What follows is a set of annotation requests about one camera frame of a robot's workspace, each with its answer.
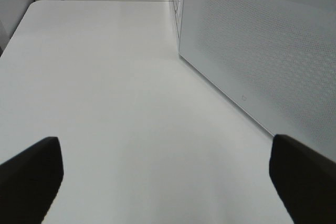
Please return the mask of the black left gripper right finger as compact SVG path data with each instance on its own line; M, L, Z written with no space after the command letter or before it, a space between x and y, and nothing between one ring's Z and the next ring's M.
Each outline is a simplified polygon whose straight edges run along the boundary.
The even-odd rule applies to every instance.
M269 176L294 223L335 223L335 162L288 135L277 134Z

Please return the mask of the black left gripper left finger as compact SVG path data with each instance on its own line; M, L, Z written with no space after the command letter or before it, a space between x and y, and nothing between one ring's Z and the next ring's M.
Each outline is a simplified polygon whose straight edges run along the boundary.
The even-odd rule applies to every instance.
M46 137L1 164L1 223L42 223L64 177L59 139Z

